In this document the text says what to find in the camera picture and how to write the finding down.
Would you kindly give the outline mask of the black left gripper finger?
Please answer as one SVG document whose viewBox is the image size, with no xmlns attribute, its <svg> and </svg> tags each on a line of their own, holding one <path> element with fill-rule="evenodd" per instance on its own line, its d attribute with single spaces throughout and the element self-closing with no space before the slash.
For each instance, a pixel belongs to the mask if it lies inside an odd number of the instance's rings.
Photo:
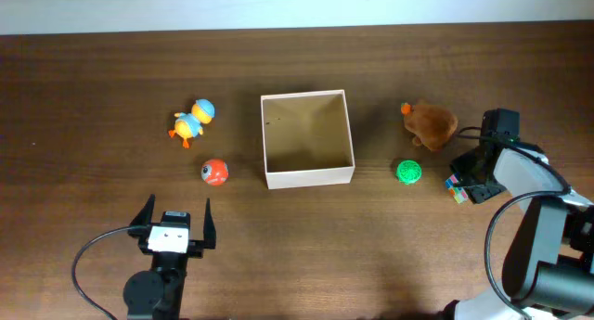
<svg viewBox="0 0 594 320">
<path fill-rule="evenodd" d="M 154 211 L 154 204 L 155 204 L 156 196 L 151 194 L 148 197 L 147 202 L 140 210 L 140 212 L 136 215 L 136 217 L 131 221 L 130 226 L 150 226 L 152 223 L 152 215 Z"/>
<path fill-rule="evenodd" d="M 203 221 L 203 248 L 205 250 L 214 250 L 216 248 L 216 228 L 213 221 L 211 202 L 206 200 L 205 213 Z"/>
</svg>

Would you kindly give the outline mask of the pastel puzzle cube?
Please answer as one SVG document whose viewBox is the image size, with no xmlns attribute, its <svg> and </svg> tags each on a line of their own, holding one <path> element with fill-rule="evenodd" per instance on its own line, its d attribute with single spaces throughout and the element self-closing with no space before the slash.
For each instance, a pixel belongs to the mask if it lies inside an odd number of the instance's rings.
<svg viewBox="0 0 594 320">
<path fill-rule="evenodd" d="M 469 196 L 463 187 L 457 186 L 458 175 L 453 173 L 445 180 L 445 186 L 448 192 L 452 195 L 457 204 L 461 204 L 469 200 Z"/>
</svg>

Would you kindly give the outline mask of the brown plush toy with orange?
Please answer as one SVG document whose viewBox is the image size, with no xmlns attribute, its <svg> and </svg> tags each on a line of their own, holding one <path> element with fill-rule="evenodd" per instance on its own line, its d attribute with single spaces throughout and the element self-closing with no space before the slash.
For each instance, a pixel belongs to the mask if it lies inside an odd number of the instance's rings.
<svg viewBox="0 0 594 320">
<path fill-rule="evenodd" d="M 431 152 L 441 150 L 458 128 L 458 117 L 440 106 L 403 103 L 400 111 L 404 117 L 404 127 L 413 134 L 413 145 L 426 147 Z"/>
</svg>

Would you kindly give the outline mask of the green lattice ball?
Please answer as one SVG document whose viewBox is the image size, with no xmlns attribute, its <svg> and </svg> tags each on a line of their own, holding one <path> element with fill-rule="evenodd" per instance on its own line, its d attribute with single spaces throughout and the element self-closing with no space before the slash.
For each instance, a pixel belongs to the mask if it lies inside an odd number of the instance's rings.
<svg viewBox="0 0 594 320">
<path fill-rule="evenodd" d="M 412 185 L 422 177 L 422 169 L 414 160 L 402 160 L 395 170 L 396 178 L 405 185 Z"/>
</svg>

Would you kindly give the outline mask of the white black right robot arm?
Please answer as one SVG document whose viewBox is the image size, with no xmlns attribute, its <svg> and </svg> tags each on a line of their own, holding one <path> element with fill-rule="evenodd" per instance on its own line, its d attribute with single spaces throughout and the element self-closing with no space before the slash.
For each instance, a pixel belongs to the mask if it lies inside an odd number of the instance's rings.
<svg viewBox="0 0 594 320">
<path fill-rule="evenodd" d="M 577 194 L 543 150 L 521 142 L 482 138 L 454 159 L 456 187 L 472 203 L 511 193 L 486 230 L 484 268 L 490 287 L 452 301 L 444 319 L 573 319 L 593 315 L 593 203 Z M 491 266 L 496 224 L 510 207 L 523 219 L 504 260 L 500 279 Z"/>
</svg>

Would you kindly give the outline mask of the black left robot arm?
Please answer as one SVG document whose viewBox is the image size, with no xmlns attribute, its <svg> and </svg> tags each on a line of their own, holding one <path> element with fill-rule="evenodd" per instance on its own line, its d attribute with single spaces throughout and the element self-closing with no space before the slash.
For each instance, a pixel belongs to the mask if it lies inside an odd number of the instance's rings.
<svg viewBox="0 0 594 320">
<path fill-rule="evenodd" d="M 123 301 L 130 320 L 178 319 L 187 262 L 200 259 L 206 250 L 216 248 L 216 229 L 211 204 L 205 204 L 203 238 L 189 237 L 191 216 L 183 211 L 166 211 L 157 223 L 152 221 L 155 197 L 151 195 L 129 224 L 128 236 L 152 257 L 146 271 L 132 275 L 123 288 Z"/>
</svg>

